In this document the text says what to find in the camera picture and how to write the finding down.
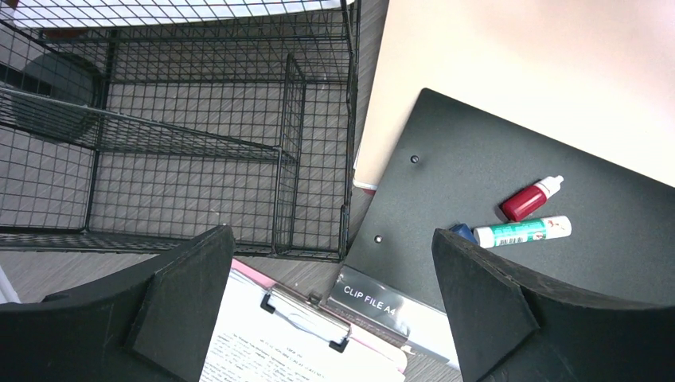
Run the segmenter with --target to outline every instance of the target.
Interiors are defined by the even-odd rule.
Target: glue tube
[[[556,239],[572,234],[572,224],[567,216],[551,216],[520,223],[474,228],[474,237],[483,248],[526,243],[528,241]]]

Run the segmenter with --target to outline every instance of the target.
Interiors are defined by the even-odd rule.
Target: wood grain surface
[[[365,0],[362,5],[357,142],[361,138],[369,103],[388,0]],[[361,226],[370,201],[371,197],[362,190],[353,190],[351,238]],[[23,302],[39,302],[47,294],[89,283],[150,257],[152,255],[0,252],[0,265]],[[240,260],[303,294],[317,292],[324,297],[340,270],[340,264],[336,263],[261,258]],[[408,359],[406,381],[462,380],[458,371],[424,355],[409,355]]]

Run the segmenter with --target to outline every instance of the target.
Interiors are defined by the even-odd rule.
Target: black wire basket
[[[359,17],[342,0],[183,24],[0,21],[0,248],[156,252],[227,224],[237,255],[343,259]]]

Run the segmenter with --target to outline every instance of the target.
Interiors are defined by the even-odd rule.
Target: small red bottle
[[[545,177],[537,183],[525,187],[519,193],[501,205],[501,210],[511,221],[521,221],[527,215],[544,205],[554,194],[560,191],[563,177]]]

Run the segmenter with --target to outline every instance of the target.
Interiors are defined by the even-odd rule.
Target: white paper
[[[232,271],[201,382],[401,382],[383,355],[350,341],[345,352],[260,308],[265,291]]]
[[[21,28],[99,28],[248,18],[339,7],[340,0],[21,0],[14,12],[14,23]]]

